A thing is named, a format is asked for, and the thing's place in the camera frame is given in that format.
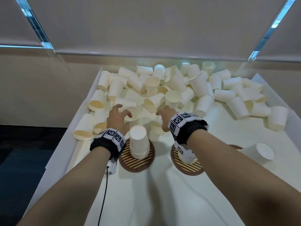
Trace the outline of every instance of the wristband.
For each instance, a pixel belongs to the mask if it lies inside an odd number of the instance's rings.
[[[104,147],[111,153],[110,160],[114,158],[117,161],[125,149],[125,143],[126,139],[119,131],[113,128],[108,128],[101,131],[96,137],[94,137],[90,146],[90,151],[96,147]]]
[[[168,122],[167,127],[170,129],[172,136],[178,144],[187,144],[190,135],[198,130],[208,130],[208,124],[194,113],[177,113]]]

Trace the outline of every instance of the forearm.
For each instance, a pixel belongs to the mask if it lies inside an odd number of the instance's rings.
[[[245,224],[259,220],[260,214],[254,217],[252,209],[258,211],[264,205],[269,207],[262,213],[271,206],[275,213],[283,211],[286,202],[295,206],[295,211],[300,207],[301,198],[297,190],[210,133],[197,130],[189,137],[187,144],[210,180],[229,200]],[[280,209],[274,209],[275,206],[280,206]]]
[[[18,226],[84,225],[110,155],[103,147],[93,149],[40,198]]]

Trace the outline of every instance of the white roller shade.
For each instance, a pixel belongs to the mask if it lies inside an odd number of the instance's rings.
[[[40,46],[15,0],[1,0],[0,19],[0,45]]]
[[[247,61],[286,0],[28,0],[56,53]]]
[[[256,58],[301,62],[301,0],[296,0]]]

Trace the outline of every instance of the hand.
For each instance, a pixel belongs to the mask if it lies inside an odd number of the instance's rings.
[[[107,128],[116,129],[125,136],[130,130],[130,125],[128,122],[126,124],[124,123],[124,118],[126,116],[132,118],[133,116],[127,109],[123,110],[122,113],[119,113],[118,109],[121,107],[121,104],[113,106],[112,110],[109,112],[109,117],[107,118]]]
[[[164,107],[164,109],[159,109],[156,115],[161,115],[162,117],[162,129],[164,132],[169,132],[169,128],[167,127],[169,120],[177,114],[174,108],[170,108],[168,105]]]

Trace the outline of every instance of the circular mat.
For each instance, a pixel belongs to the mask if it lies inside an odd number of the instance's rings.
[[[203,167],[201,166],[198,160],[192,164],[183,163],[179,159],[178,150],[175,148],[174,145],[171,147],[170,156],[175,167],[183,174],[196,176],[204,172]]]
[[[153,160],[155,159],[155,147],[153,143],[150,142],[150,152],[144,159],[135,159],[130,152],[130,139],[126,140],[126,148],[122,152],[121,156],[119,157],[120,165],[127,171],[132,173],[137,173],[144,171],[145,169],[149,168],[152,164]]]
[[[233,148],[235,148],[235,149],[237,149],[237,150],[242,149],[242,147],[237,146],[237,145],[233,145],[233,144],[229,144],[229,146],[230,146],[230,147],[233,147]]]

